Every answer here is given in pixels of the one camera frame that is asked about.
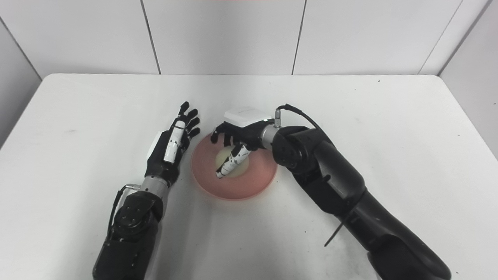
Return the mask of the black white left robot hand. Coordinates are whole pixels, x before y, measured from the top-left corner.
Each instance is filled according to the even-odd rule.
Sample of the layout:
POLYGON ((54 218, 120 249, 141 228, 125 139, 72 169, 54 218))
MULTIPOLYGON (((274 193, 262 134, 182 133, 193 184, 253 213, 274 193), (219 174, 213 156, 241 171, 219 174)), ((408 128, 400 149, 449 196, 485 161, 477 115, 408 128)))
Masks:
POLYGON ((169 186, 176 183, 180 173, 180 163, 192 138, 200 133, 198 110, 189 110, 185 101, 169 129, 160 132, 151 154, 147 159, 145 177, 159 177, 169 186))

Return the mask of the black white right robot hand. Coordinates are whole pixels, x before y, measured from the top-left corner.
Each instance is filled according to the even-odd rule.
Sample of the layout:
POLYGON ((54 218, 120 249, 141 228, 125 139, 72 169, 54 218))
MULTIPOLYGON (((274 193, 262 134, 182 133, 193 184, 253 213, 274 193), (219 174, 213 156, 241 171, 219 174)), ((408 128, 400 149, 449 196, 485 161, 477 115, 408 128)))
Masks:
POLYGON ((252 151, 263 149, 263 132, 274 124, 274 119, 253 107, 236 107, 227 110, 223 122, 215 127, 210 142, 216 144, 223 135, 223 146, 231 152, 216 170, 216 177, 223 178, 241 165, 252 151))

